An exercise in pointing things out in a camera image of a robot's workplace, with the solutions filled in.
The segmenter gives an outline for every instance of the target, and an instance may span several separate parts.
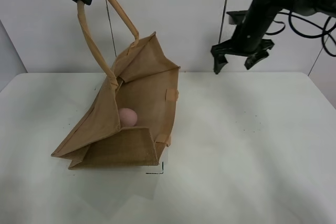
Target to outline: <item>egg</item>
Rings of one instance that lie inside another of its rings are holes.
[[[133,127],[138,121],[138,115],[134,110],[122,108],[118,110],[120,124],[122,127]]]

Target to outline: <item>tabletop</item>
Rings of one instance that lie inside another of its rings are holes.
[[[26,73],[0,93],[1,223],[336,223],[336,110],[302,73],[180,73],[163,174],[50,157],[101,73]]]

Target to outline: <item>brown fabric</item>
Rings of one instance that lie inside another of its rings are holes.
[[[108,67],[91,38],[84,4],[78,2],[84,38],[107,77],[91,108],[52,153],[53,157],[72,160],[69,169],[158,165],[170,145],[179,68],[164,56],[155,33],[139,39],[118,2],[108,1],[135,41]],[[121,128],[118,108],[133,109],[138,115],[137,125]]]
[[[167,89],[166,100],[171,102],[176,102],[179,98],[179,91],[177,89]]]
[[[158,164],[149,129],[132,127],[93,143],[84,160],[70,168]]]

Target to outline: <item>rope handle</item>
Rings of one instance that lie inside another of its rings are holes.
[[[133,25],[129,17],[126,15],[126,13],[124,12],[120,4],[117,2],[117,0],[107,0],[107,1],[112,5],[112,7],[115,9],[115,11],[121,17],[122,21],[124,21],[128,29],[131,31],[132,35],[134,36],[134,42],[131,44],[130,49],[135,47],[139,42],[138,30]],[[88,27],[88,23],[86,21],[84,5],[85,4],[81,0],[77,1],[78,20],[79,20],[79,24],[82,28],[82,31],[85,37],[85,41],[87,42],[93,57],[95,58],[95,60],[97,61],[101,69],[106,73],[106,75],[108,76],[110,80],[112,88],[115,90],[118,87],[117,79],[113,71],[110,69],[110,67],[107,65],[106,61],[104,60],[103,56],[101,55],[101,52],[99,51],[95,42],[92,40],[91,33]]]

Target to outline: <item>black cable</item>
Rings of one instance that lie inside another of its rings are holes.
[[[291,15],[293,18],[297,18],[297,19],[299,19],[299,20],[302,20],[302,21],[304,21],[304,22],[307,22],[308,24],[313,25],[314,27],[317,27],[317,28],[321,29],[322,31],[325,31],[325,30],[326,30],[327,25],[328,25],[328,23],[329,23],[329,21],[330,21],[330,19],[331,19],[331,17],[328,17],[327,21],[326,21],[325,24],[324,24],[324,27],[321,27],[321,26],[315,24],[314,22],[312,22],[312,21],[310,21],[310,20],[307,20],[307,19],[305,19],[305,18],[302,18],[302,17],[300,17],[300,16],[297,16],[297,15],[295,15],[295,14],[293,14],[293,13],[291,14],[291,13],[285,13],[285,12],[278,12],[278,14],[287,15],[287,16]],[[328,35],[328,37],[332,40],[332,42],[333,42],[333,43],[335,44],[335,46],[336,46],[336,40],[335,40],[335,38],[330,34],[331,32],[332,32],[332,31],[330,31],[330,32],[329,32],[328,34],[326,34],[326,35]],[[326,51],[327,54],[329,54],[329,55],[332,56],[332,57],[336,57],[336,54],[332,54],[332,53],[328,50],[328,48],[326,47],[326,45],[325,45],[325,43],[326,43],[325,36],[326,36],[326,35],[321,36],[322,47],[323,47],[323,49]]]
[[[283,32],[286,29],[286,24],[284,22],[282,22],[282,21],[276,21],[276,20],[273,20],[273,22],[277,23],[277,24],[283,24],[283,27],[282,27],[282,29],[280,29],[278,31],[275,31],[274,33],[265,33],[268,36],[277,35],[277,34]]]
[[[289,26],[290,28],[294,31],[294,33],[296,33],[297,35],[303,37],[303,38],[308,38],[308,39],[316,39],[316,38],[321,38],[321,41],[322,41],[322,47],[323,49],[326,51],[327,54],[329,54],[330,56],[332,57],[336,57],[336,54],[333,54],[331,53],[328,48],[326,47],[325,43],[326,43],[326,40],[325,40],[325,36],[328,35],[329,38],[331,38],[331,40],[333,41],[333,43],[335,44],[336,46],[336,40],[334,39],[334,37],[331,35],[331,32],[333,32],[335,29],[336,29],[336,22],[335,24],[329,29],[327,30],[327,26],[331,20],[331,17],[328,17],[327,20],[325,21],[324,23],[324,26],[323,27],[320,27],[318,26],[317,24],[305,19],[305,18],[302,18],[300,16],[297,16],[297,15],[294,15],[292,11],[290,11],[289,13],[284,13],[284,12],[279,12],[278,14],[282,14],[282,15],[287,15],[288,16],[288,23],[289,23]],[[319,29],[322,30],[322,33],[321,34],[318,34],[318,35],[307,35],[307,34],[303,34],[301,33],[300,31],[298,31],[293,23],[292,23],[292,18],[297,18],[297,19],[300,19],[304,22],[307,22]],[[282,28],[282,30],[280,31],[277,31],[275,33],[268,33],[267,35],[275,35],[275,34],[279,34],[280,32],[282,32],[283,30],[285,29],[285,27]]]

